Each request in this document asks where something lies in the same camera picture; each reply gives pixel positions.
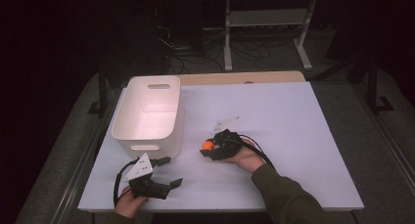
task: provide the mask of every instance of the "black stand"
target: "black stand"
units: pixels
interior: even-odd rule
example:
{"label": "black stand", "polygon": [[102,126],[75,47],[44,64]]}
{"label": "black stand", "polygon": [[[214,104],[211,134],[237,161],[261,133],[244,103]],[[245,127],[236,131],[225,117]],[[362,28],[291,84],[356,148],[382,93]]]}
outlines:
{"label": "black stand", "polygon": [[378,67],[375,64],[375,56],[372,50],[363,50],[352,55],[345,61],[329,68],[328,70],[308,78],[308,81],[318,81],[338,72],[339,70],[353,65],[352,70],[348,74],[348,82],[358,84],[366,73],[368,73],[367,86],[367,104],[374,114],[379,114],[380,111],[393,111],[393,107],[386,97],[380,97],[382,106],[377,106],[377,84],[378,84]]}

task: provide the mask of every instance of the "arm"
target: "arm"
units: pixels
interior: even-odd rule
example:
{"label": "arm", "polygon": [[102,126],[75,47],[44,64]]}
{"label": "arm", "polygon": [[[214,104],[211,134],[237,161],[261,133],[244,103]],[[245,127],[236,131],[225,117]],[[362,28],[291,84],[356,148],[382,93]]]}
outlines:
{"label": "arm", "polygon": [[129,187],[126,187],[122,190],[122,195],[119,197],[118,202],[116,203],[114,212],[110,213],[106,223],[107,224],[116,224],[116,223],[125,223],[125,224],[134,224],[134,217],[138,212],[138,209],[146,202],[148,198],[138,197],[134,199],[134,196]]}
{"label": "arm", "polygon": [[260,156],[242,148],[226,159],[252,173],[252,180],[262,194],[266,210],[274,223],[333,223],[318,201],[299,183],[280,176]]}

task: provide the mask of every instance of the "hand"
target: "hand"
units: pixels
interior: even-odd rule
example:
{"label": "hand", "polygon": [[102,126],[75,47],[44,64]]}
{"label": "hand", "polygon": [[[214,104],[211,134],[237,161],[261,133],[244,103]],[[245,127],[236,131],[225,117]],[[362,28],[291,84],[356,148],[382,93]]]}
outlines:
{"label": "hand", "polygon": [[126,187],[122,190],[123,195],[119,198],[115,206],[115,213],[119,215],[134,218],[143,202],[149,200],[146,197],[138,197],[134,199],[130,187]]}
{"label": "hand", "polygon": [[[244,142],[254,145],[251,140],[243,139]],[[256,154],[255,152],[251,151],[246,147],[242,147],[241,150],[234,155],[233,157],[224,159],[224,161],[234,162],[239,167],[245,169],[249,173],[254,173],[259,167],[261,167],[265,162],[262,158]]]}

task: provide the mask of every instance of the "person's right hand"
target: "person's right hand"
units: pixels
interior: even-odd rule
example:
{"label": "person's right hand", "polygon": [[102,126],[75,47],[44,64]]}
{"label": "person's right hand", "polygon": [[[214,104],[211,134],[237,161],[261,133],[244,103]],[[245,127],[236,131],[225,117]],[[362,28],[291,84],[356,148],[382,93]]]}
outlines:
{"label": "person's right hand", "polygon": [[[244,142],[254,145],[253,142],[247,139],[243,139]],[[262,158],[246,147],[242,147],[241,150],[233,157],[224,159],[223,161],[236,163],[239,167],[245,169],[249,173],[254,173],[265,162]]]}

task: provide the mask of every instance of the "gray floor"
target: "gray floor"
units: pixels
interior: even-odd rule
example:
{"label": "gray floor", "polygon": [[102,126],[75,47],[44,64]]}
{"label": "gray floor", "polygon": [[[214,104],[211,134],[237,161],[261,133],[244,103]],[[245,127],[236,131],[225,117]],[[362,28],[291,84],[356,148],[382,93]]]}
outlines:
{"label": "gray floor", "polygon": [[[269,32],[276,33],[275,30],[267,30],[263,34]],[[266,43],[261,41],[262,33],[257,33],[253,37],[254,42],[241,42],[238,40],[244,40],[246,37],[235,36],[232,54],[234,71],[300,70],[305,77],[310,77],[337,63],[325,59],[331,38],[335,34],[334,30],[311,30],[308,33],[304,47],[313,64],[312,71],[302,69],[294,44],[291,42],[291,34],[297,31],[294,29],[282,30],[282,32],[286,33],[273,36],[272,39],[264,36]],[[220,44],[208,50],[206,54],[210,58],[215,58],[216,62],[189,54],[193,53],[179,52],[178,59],[171,59],[171,74],[180,71],[182,73],[220,72],[223,68],[223,52]],[[408,162],[415,164],[413,148],[415,110],[402,97],[393,79],[380,70],[378,93],[391,101],[395,111],[381,112],[380,115],[372,114],[364,101],[365,81],[359,85],[348,84],[346,82],[348,70],[349,68],[345,68],[323,81],[313,82],[312,87],[346,167],[365,204],[364,209],[355,211],[358,222],[413,223],[414,194],[397,166],[390,145],[396,143]],[[89,105],[98,100],[97,86],[97,79],[94,77],[79,97],[22,210],[18,223],[48,223],[51,220],[59,220],[57,222],[60,223],[92,223],[92,218],[95,219],[95,223],[104,222],[106,217],[104,213],[92,217],[90,213],[76,209],[81,189],[73,193],[74,200],[70,203],[67,213],[56,212],[56,206],[62,200],[61,194],[69,193],[66,184],[73,177],[74,167],[79,163],[78,159],[84,152],[84,145],[88,143],[91,132],[99,121],[96,116],[86,113]],[[386,126],[388,130],[385,131],[382,126]],[[390,138],[385,136],[386,132],[391,136]],[[84,164],[85,168],[89,166],[92,164]],[[56,186],[48,186],[52,181]],[[355,223],[348,212],[330,212],[328,215],[338,223]],[[152,214],[141,213],[136,223],[150,223],[151,219]]]}

